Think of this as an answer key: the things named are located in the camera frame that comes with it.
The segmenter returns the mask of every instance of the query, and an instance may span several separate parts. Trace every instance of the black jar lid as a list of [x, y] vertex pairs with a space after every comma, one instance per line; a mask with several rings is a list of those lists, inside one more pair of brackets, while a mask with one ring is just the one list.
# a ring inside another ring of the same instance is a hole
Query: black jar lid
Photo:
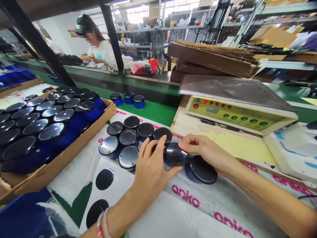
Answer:
[[20, 118], [22, 118], [24, 116], [29, 115], [33, 111], [34, 111], [34, 107], [23, 108], [23, 109], [15, 112], [14, 114], [12, 114], [11, 119], [13, 119], [13, 120], [20, 119]]
[[3, 152], [4, 160], [17, 159], [28, 153], [35, 145], [36, 137], [28, 136], [14, 142]]
[[166, 147], [166, 157], [175, 166], [183, 165], [187, 160], [187, 153], [172, 142]]
[[40, 114], [38, 112], [31, 113], [27, 116], [22, 117], [20, 120], [17, 121], [16, 127], [25, 127], [32, 122], [35, 122], [37, 119], [39, 119]]
[[65, 109], [69, 109], [69, 108], [75, 109], [81, 102], [82, 102], [82, 100], [80, 98], [71, 99], [64, 104], [64, 108]]
[[72, 86], [72, 87], [65, 89], [64, 93], [65, 94], [74, 93], [77, 89], [79, 89], [77, 86]]
[[42, 117], [44, 118], [52, 118], [54, 117], [57, 113], [59, 113], [61, 110], [63, 110], [63, 107], [61, 105], [53, 106], [48, 109], [46, 109], [42, 113]]
[[120, 93], [113, 93], [113, 94], [110, 95], [110, 99], [112, 101], [118, 100], [120, 98], [121, 98], [121, 94]]
[[9, 107], [7, 107], [6, 111], [8, 113], [14, 113], [16, 111], [19, 111], [20, 109], [24, 108], [27, 102], [18, 102], [15, 103]]
[[150, 137], [154, 133], [154, 127], [151, 123], [141, 123], [136, 130], [140, 137]]
[[23, 135], [29, 136], [42, 131], [49, 124], [48, 119], [40, 119], [27, 125], [23, 130]]
[[29, 101], [26, 106], [38, 106], [46, 101], [46, 98], [37, 98]]
[[47, 128], [45, 128], [40, 134], [39, 134], [39, 140], [50, 140], [54, 139], [60, 134], [63, 133], [65, 129], [64, 123], [54, 123]]
[[57, 99], [57, 103], [63, 104], [73, 99], [73, 97], [74, 97], [74, 94], [66, 94], [64, 96], [61, 96], [59, 99]]
[[74, 91], [74, 96], [81, 97], [82, 95], [84, 95], [85, 93], [88, 93], [88, 92], [90, 92], [90, 90], [88, 88], [77, 89]]
[[111, 136], [116, 136], [119, 135], [124, 129], [123, 123], [120, 121], [116, 121], [111, 123], [107, 127], [107, 133]]
[[5, 121], [0, 123], [0, 133], [1, 132], [5, 132], [7, 130], [10, 130], [11, 128], [13, 128], [16, 124], [16, 121], [14, 120], [10, 120], [10, 121]]
[[142, 103], [144, 102], [144, 97], [142, 95], [136, 95], [133, 98], [134, 103]]
[[117, 137], [107, 137], [99, 145], [99, 153], [102, 155], [110, 155], [118, 148], [119, 142]]
[[153, 133], [155, 140], [159, 140], [163, 135], [166, 135], [165, 145], [167, 145], [168, 143], [171, 142], [172, 137], [173, 137], [173, 135], [169, 129], [167, 129], [165, 127], [160, 127], [160, 128], [157, 128]]
[[126, 129], [136, 129], [140, 124], [140, 119], [136, 116], [130, 116], [124, 120], [123, 124]]
[[134, 93], [133, 92], [126, 92], [125, 94], [123, 94], [123, 97], [126, 99], [132, 99], [134, 97]]
[[194, 176], [205, 184], [213, 184], [217, 181], [218, 173], [200, 155], [195, 155], [189, 161]]
[[21, 130], [18, 128], [10, 129], [1, 133], [0, 146], [6, 145], [14, 141], [21, 134]]
[[36, 95], [36, 94], [29, 95], [29, 96], [26, 96], [24, 98], [24, 101], [30, 101], [30, 100], [32, 100], [32, 99], [34, 99], [36, 97], [38, 97], [38, 95]]
[[135, 146], [127, 146], [119, 155], [119, 165], [124, 169], [131, 169], [138, 160], [139, 150]]
[[36, 111], [42, 112], [55, 105], [55, 101], [46, 101], [36, 107]]

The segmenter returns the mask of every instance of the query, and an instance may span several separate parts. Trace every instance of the glossy black lid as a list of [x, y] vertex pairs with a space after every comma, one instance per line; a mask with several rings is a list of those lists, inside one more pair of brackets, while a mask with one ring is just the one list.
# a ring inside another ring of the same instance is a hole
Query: glossy black lid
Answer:
[[132, 145], [137, 141], [137, 139], [138, 135], [132, 129], [127, 129], [121, 132], [119, 136], [119, 141], [122, 145]]
[[34, 136], [24, 137], [10, 145], [3, 152], [4, 160], [17, 159], [29, 152], [35, 145], [36, 138]]
[[119, 142], [117, 137], [107, 137], [99, 145], [99, 153], [102, 155], [109, 155], [116, 151], [118, 148]]
[[141, 123], [136, 130], [138, 135], [141, 137], [150, 137], [154, 133], [154, 127], [151, 123]]
[[204, 161], [200, 155], [195, 155], [189, 161], [194, 176], [205, 184], [213, 184], [217, 181], [218, 174], [213, 166]]
[[46, 98], [37, 98], [29, 101], [26, 106], [38, 106], [46, 101]]
[[23, 108], [14, 114], [12, 114], [11, 119], [19, 119], [21, 117], [27, 116], [34, 111], [34, 107]]
[[126, 129], [136, 128], [140, 124], [140, 119], [136, 116], [130, 116], [123, 122]]
[[127, 146], [119, 155], [119, 164], [122, 168], [131, 169], [138, 160], [139, 150], [135, 146]]
[[166, 157], [175, 166], [183, 165], [187, 160], [187, 153], [172, 142], [166, 147]]
[[39, 140], [50, 140], [62, 134], [64, 123], [55, 123], [45, 128], [39, 135]]
[[34, 133], [38, 133], [42, 131], [49, 124], [48, 119], [40, 119], [31, 124], [27, 125], [23, 130], [23, 135], [33, 135]]
[[50, 107], [52, 107], [54, 105], [55, 105], [55, 101], [46, 101], [46, 102], [38, 105], [36, 107], [36, 111], [41, 112], [41, 111], [44, 111], [44, 110], [46, 110], [46, 109], [48, 109], [48, 108], [50, 108]]
[[18, 103], [15, 103], [15, 104], [13, 104], [13, 105], [7, 107], [6, 111], [7, 111], [8, 113], [14, 113], [14, 112], [16, 112], [16, 111], [18, 111], [18, 110], [24, 108], [25, 105], [26, 105], [26, 103], [27, 103], [27, 102], [18, 102]]
[[107, 127], [107, 133], [111, 136], [118, 135], [123, 130], [124, 130], [124, 126], [123, 126], [123, 123], [120, 121], [113, 122]]
[[153, 133], [155, 140], [159, 140], [163, 135], [166, 135], [165, 145], [167, 145], [168, 143], [171, 142], [172, 137], [173, 137], [173, 135], [169, 129], [167, 129], [165, 127], [160, 127], [160, 128], [157, 128]]
[[35, 122], [39, 119], [40, 114], [38, 112], [31, 113], [27, 116], [22, 117], [20, 120], [17, 121], [16, 127], [25, 127], [28, 124]]
[[63, 107], [61, 105], [53, 106], [48, 109], [46, 109], [42, 113], [42, 117], [44, 118], [52, 118], [54, 117], [57, 113], [59, 113], [61, 110], [63, 110]]

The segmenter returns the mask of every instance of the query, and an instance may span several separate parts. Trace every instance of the blue jar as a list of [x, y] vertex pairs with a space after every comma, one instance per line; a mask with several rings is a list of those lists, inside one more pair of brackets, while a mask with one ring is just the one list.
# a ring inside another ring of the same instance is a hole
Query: blue jar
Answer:
[[136, 95], [133, 98], [134, 107], [141, 109], [145, 107], [144, 97], [142, 95]]
[[82, 102], [75, 111], [89, 122], [94, 122], [101, 116], [100, 110], [91, 101]]
[[135, 147], [139, 146], [139, 138], [136, 131], [132, 129], [127, 129], [121, 132], [119, 136], [119, 142], [123, 147], [133, 145]]
[[138, 160], [139, 150], [135, 146], [128, 146], [124, 148], [119, 155], [119, 165], [121, 168], [130, 172], [135, 171], [136, 161]]
[[186, 162], [185, 173], [194, 183], [213, 184], [218, 178], [214, 167], [204, 161], [200, 155], [195, 155]]
[[110, 95], [110, 100], [116, 105], [116, 106], [120, 106], [123, 104], [123, 100], [121, 97], [121, 94], [119, 93], [113, 93]]
[[123, 98], [126, 104], [133, 104], [133, 97], [133, 92], [126, 92], [125, 94], [123, 94]]
[[114, 136], [109, 136], [100, 143], [99, 153], [107, 156], [109, 159], [117, 159], [123, 146], [120, 145], [118, 138]]

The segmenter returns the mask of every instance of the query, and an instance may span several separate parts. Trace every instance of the blue container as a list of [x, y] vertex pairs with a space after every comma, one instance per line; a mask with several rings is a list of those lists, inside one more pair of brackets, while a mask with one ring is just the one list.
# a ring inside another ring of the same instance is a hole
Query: blue container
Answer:
[[110, 95], [110, 99], [111, 101], [113, 101], [113, 103], [116, 105], [116, 106], [120, 106], [123, 104], [123, 100], [122, 100], [122, 97], [121, 97], [121, 94], [119, 93], [113, 93]]
[[101, 116], [100, 110], [91, 101], [82, 102], [75, 111], [89, 122], [94, 122]]
[[134, 107], [141, 109], [145, 107], [144, 97], [142, 95], [136, 95], [133, 98]]
[[124, 101], [126, 104], [133, 104], [133, 97], [134, 97], [134, 93], [133, 92], [126, 92], [123, 95]]

